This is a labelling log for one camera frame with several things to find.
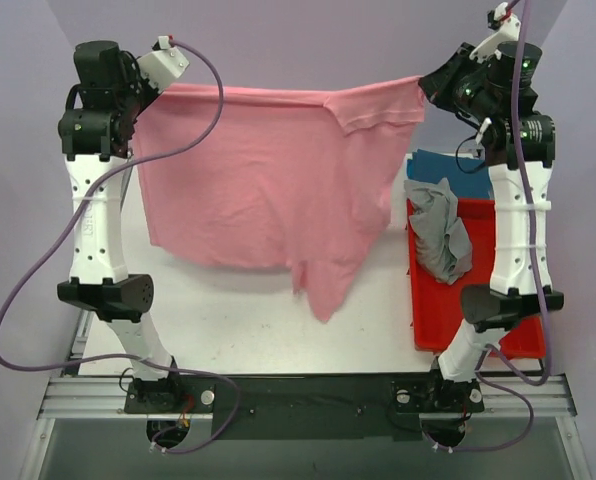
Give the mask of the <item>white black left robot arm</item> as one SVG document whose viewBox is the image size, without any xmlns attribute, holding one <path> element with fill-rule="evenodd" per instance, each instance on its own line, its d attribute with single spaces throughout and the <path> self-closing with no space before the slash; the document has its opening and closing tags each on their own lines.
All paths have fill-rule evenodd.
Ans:
<svg viewBox="0 0 596 480">
<path fill-rule="evenodd" d="M 65 165 L 72 187 L 74 253 L 59 299 L 94 313 L 115 333 L 131 357 L 134 387 L 162 412 L 177 409 L 184 388 L 172 379 L 174 363 L 149 313 L 154 283 L 131 274 L 121 240 L 123 178 L 112 173 L 131 157 L 129 143 L 138 116 L 189 63 L 168 36 L 153 50 L 134 57 L 114 41 L 78 45 L 74 64 L 79 77 L 59 121 Z M 105 179 L 105 174 L 112 174 Z"/>
</svg>

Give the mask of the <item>pink t shirt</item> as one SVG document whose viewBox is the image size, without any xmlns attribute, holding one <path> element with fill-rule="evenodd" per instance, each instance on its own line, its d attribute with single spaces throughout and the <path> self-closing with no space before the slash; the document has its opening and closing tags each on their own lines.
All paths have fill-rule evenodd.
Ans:
<svg viewBox="0 0 596 480">
<path fill-rule="evenodd" d="M 134 137 L 150 241 L 203 266 L 286 268 L 327 321 L 390 224 L 424 117 L 414 77 L 338 91 L 176 84 Z"/>
</svg>

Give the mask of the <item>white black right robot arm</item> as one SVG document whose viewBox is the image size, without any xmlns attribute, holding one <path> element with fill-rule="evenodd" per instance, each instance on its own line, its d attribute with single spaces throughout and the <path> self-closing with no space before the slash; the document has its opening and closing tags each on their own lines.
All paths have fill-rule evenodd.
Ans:
<svg viewBox="0 0 596 480">
<path fill-rule="evenodd" d="M 436 409 L 460 397 L 474 381 L 486 354 L 526 318 L 547 322 L 564 306 L 547 265 L 548 185 L 555 161 L 555 125 L 534 109 L 531 82 L 541 59 L 531 43 L 502 41 L 480 55 L 464 43 L 434 72 L 420 78 L 429 102 L 473 126 L 485 151 L 493 187 L 495 256 L 486 284 L 467 285 L 460 296 L 463 319 L 437 358 L 440 375 L 424 385 Z"/>
</svg>

